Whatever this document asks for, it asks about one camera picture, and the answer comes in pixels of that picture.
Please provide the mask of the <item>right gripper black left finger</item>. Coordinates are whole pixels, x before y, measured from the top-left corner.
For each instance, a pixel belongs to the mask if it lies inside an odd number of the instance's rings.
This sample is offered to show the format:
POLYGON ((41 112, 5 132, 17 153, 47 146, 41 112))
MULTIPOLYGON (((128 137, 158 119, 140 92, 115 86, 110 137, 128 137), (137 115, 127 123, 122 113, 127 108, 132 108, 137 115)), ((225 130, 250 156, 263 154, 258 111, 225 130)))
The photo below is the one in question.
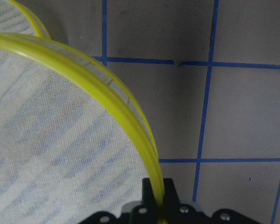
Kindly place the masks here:
POLYGON ((157 210, 157 203, 154 197, 152 184, 149 178, 142 179, 141 205, 147 210, 157 210))

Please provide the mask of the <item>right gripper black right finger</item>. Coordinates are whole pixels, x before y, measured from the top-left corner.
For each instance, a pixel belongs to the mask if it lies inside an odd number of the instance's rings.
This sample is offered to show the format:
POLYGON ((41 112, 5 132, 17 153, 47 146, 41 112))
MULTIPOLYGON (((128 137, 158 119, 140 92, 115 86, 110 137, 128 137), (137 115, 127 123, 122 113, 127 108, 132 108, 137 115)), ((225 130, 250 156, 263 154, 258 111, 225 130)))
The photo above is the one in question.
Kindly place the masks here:
POLYGON ((165 208, 177 208, 180 204, 179 197, 175 188, 173 179, 164 178, 164 207, 165 208))

